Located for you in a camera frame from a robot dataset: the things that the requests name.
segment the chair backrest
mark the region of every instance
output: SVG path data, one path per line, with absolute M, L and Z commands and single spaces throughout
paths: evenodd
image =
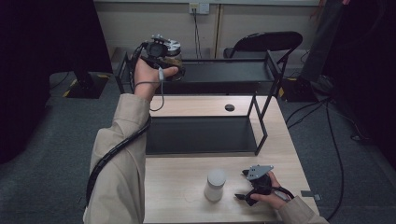
M 293 31 L 257 33 L 239 40 L 229 57 L 232 58 L 237 51 L 265 52 L 267 50 L 288 50 L 286 56 L 289 56 L 302 42 L 303 36 Z

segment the right hand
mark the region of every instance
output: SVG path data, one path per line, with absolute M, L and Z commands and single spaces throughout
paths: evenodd
M 274 173 L 270 171 L 267 174 L 271 178 L 272 186 L 280 187 L 280 184 L 279 184 L 279 182 L 277 182 Z M 250 198 L 254 199 L 256 201 L 269 203 L 269 204 L 271 204 L 271 206 L 273 206 L 277 210 L 279 210 L 283 205 L 286 204 L 286 202 L 283 201 L 281 198 L 279 198 L 276 194 L 274 194 L 274 192 L 271 192 L 271 194 L 269 194 L 269 195 L 262 195 L 262 194 L 254 193 L 254 194 L 250 195 Z

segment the hand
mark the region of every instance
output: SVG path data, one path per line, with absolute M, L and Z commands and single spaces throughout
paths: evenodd
M 271 178 L 272 187 L 280 187 L 280 184 L 279 184 L 279 182 L 277 182 L 274 173 L 270 171 L 267 174 Z M 256 201 L 269 203 L 269 204 L 271 204 L 271 206 L 273 206 L 277 210 L 279 210 L 283 205 L 286 204 L 285 201 L 283 201 L 281 198 L 279 198 L 273 192 L 271 192 L 271 194 L 269 194 L 269 195 L 262 195 L 262 194 L 255 193 L 255 194 L 250 195 L 250 198 L 254 199 Z
M 169 67 L 163 69 L 163 76 L 171 77 L 178 71 L 177 67 Z M 137 85 L 134 89 L 134 94 L 151 102 L 155 90 L 160 86 L 160 79 L 158 78 L 158 70 L 151 68 L 145 61 L 138 59 L 136 68 L 134 70 L 134 84 Z

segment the desk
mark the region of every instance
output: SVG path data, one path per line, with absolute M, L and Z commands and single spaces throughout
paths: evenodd
M 266 96 L 257 97 L 263 106 Z M 165 96 L 162 110 L 151 116 L 205 113 L 225 115 L 217 105 L 233 104 L 234 113 L 245 113 L 251 96 Z M 151 107 L 161 105 L 161 97 L 154 97 Z M 251 191 L 249 182 L 241 175 L 251 165 L 274 165 L 274 172 L 283 187 L 294 195 L 309 190 L 303 168 L 291 142 L 285 121 L 276 100 L 272 100 L 264 117 L 268 138 L 258 156 L 251 155 L 179 155 L 175 157 L 147 157 L 146 164 L 146 223 L 206 223 L 206 222 L 263 222 L 279 220 L 277 212 L 266 203 L 252 207 L 234 197 L 235 193 Z M 252 121 L 258 129 L 257 120 Z M 222 199 L 211 203 L 205 198 L 204 187 L 209 170 L 221 168 L 227 174 Z M 303 200 L 318 213 L 313 198 Z

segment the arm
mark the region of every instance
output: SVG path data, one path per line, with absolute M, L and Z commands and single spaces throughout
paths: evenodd
M 171 67 L 163 70 L 166 77 L 177 72 Z M 142 60 L 136 65 L 136 83 L 158 82 L 158 70 Z M 149 102 L 159 83 L 145 83 L 135 88 L 134 94 L 123 94 L 108 129 L 101 129 L 93 145 L 91 171 L 96 163 L 116 144 L 136 132 L 149 117 Z M 145 214 L 146 135 L 133 141 L 116 155 L 99 174 L 85 223 L 143 223 Z
M 271 178 L 273 187 L 280 187 L 273 172 L 268 172 Z M 270 195 L 252 194 L 251 199 L 267 202 L 271 204 L 279 214 L 285 224 L 325 224 L 329 223 L 325 218 L 315 214 L 312 209 L 301 200 L 301 198 L 294 197 L 289 202 L 285 202 L 273 192 Z

